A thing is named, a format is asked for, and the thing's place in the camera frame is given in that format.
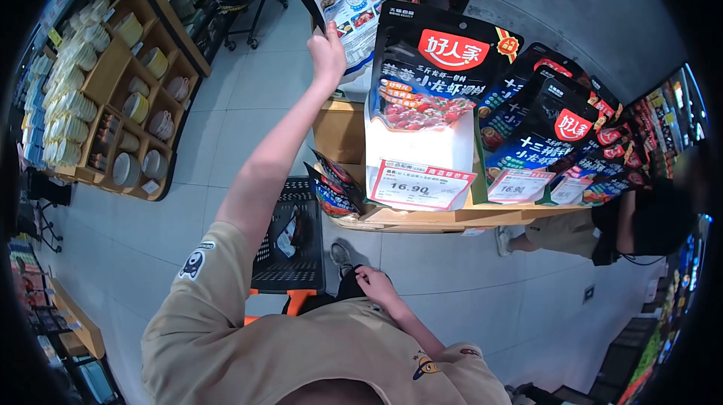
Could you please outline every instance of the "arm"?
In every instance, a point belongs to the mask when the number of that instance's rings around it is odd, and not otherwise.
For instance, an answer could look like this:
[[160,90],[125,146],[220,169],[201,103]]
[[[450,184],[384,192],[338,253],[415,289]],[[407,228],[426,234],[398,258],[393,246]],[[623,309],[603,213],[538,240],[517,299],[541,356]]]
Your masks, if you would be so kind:
[[620,197],[618,214],[618,242],[616,249],[623,254],[635,253],[633,239],[633,214],[635,213],[635,191],[624,193]]
[[392,286],[392,281],[376,268],[363,265],[356,270],[357,283],[366,296],[381,305],[399,328],[413,337],[432,360],[439,360],[446,347],[429,331]]
[[246,237],[251,257],[241,262],[249,268],[266,234],[294,158],[319,109],[336,90],[346,69],[344,48],[334,22],[329,23],[326,33],[324,37],[317,29],[307,42],[314,63],[311,86],[254,149],[236,174],[216,214],[216,221],[232,224]]

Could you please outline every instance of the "white sneaker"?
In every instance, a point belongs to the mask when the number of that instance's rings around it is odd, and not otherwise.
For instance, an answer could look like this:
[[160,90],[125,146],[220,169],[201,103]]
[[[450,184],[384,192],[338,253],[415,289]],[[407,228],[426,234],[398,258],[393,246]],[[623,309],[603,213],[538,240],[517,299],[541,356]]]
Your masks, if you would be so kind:
[[512,232],[507,227],[494,228],[495,239],[497,240],[497,254],[500,256],[510,256],[512,252],[508,248]]

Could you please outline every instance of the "hand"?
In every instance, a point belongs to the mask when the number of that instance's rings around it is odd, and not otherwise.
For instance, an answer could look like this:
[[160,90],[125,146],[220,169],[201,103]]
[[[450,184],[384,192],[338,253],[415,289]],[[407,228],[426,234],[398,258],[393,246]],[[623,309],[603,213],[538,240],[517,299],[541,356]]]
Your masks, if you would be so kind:
[[344,46],[336,34],[336,22],[329,21],[326,26],[326,36],[317,27],[307,41],[307,48],[314,63],[312,84],[320,86],[331,95],[346,71],[346,55]]
[[397,307],[402,299],[394,290],[392,282],[380,270],[368,265],[361,265],[357,268],[357,283],[366,296],[373,302],[379,304],[387,312]]

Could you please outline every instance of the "khaki shorts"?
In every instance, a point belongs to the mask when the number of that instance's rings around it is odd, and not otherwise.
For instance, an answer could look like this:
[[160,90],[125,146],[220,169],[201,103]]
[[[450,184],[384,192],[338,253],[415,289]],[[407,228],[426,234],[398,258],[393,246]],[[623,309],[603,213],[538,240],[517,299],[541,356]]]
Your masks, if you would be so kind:
[[525,235],[540,248],[590,259],[598,241],[595,229],[592,211],[586,209],[536,219],[525,225]]

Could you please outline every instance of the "beige t-shirt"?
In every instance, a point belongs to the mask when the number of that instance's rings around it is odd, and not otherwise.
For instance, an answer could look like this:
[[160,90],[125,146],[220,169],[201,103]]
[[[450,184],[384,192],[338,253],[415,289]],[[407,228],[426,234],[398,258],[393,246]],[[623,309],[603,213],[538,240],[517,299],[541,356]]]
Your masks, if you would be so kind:
[[176,276],[141,341],[142,382],[156,403],[266,405],[311,382],[348,379],[384,403],[510,405],[478,346],[455,344],[431,361],[366,298],[243,327],[248,250],[238,229],[216,222]]

